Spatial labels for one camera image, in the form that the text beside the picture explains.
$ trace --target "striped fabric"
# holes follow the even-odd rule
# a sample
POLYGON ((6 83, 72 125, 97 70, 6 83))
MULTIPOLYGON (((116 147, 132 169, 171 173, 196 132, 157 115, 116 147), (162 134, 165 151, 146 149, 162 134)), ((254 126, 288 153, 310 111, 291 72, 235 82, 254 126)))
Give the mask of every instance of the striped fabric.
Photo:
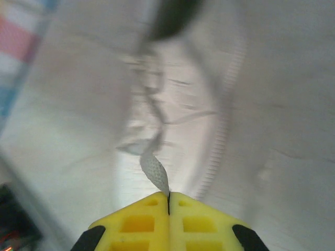
POLYGON ((57 0, 0 0, 0 130, 57 0))

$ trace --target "pink stripe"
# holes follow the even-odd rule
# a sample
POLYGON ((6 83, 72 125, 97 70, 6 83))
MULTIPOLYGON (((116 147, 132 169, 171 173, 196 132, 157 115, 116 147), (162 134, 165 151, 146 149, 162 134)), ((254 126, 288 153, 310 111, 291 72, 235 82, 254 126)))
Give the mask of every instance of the pink stripe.
POLYGON ((0 51, 28 63, 39 37, 0 17, 0 51))

